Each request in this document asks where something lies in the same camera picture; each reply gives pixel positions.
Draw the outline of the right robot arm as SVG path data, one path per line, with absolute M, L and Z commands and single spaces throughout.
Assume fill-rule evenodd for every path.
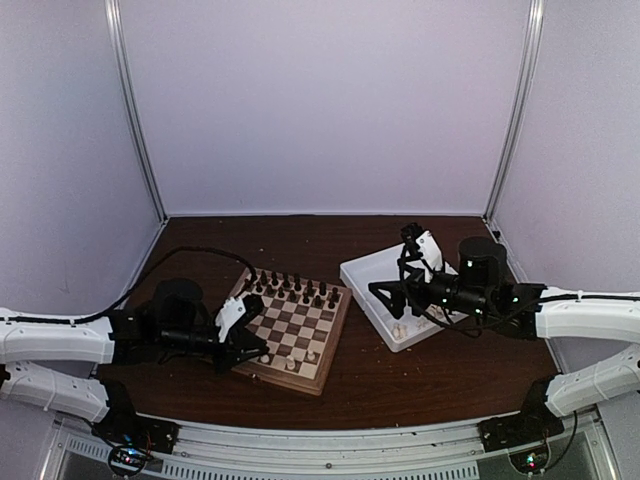
M 395 281 L 372 282 L 370 292 L 399 319 L 409 309 L 435 325 L 458 327 L 438 319 L 429 307 L 472 316 L 476 329 L 523 340 L 555 337 L 609 339 L 627 343 L 616 355 L 541 383 L 541 393 L 513 419 L 519 440 L 535 440 L 551 424 L 551 414 L 567 416 L 639 387 L 639 296 L 590 293 L 540 283 L 511 283 L 507 252 L 486 237 L 469 237 L 458 246 L 459 270 L 445 269 L 439 246 L 429 233 L 407 233 L 397 260 Z

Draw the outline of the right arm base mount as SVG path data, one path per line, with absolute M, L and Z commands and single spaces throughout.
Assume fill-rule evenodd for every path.
M 517 413 L 492 417 L 478 423 L 485 452 L 540 442 L 564 432 L 561 418 L 553 414 L 545 404 L 547 388 L 553 379 L 553 376 L 547 376 L 534 381 Z

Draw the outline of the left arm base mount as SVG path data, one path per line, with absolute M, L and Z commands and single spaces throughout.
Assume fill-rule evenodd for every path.
M 151 452 L 173 452 L 180 429 L 177 423 L 139 415 L 121 382 L 104 380 L 100 385 L 106 390 L 107 413 L 93 423 L 98 436 Z

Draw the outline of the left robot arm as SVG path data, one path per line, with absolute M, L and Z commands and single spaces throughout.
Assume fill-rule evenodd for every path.
M 204 356 L 222 374 L 267 354 L 265 340 L 247 327 L 263 309 L 261 296 L 241 293 L 209 312 L 202 288 L 183 278 L 161 282 L 134 310 L 54 318 L 2 309 L 1 395 L 105 426 L 121 443 L 133 444 L 144 424 L 122 383 L 75 378 L 43 362 L 136 365 L 177 354 Z

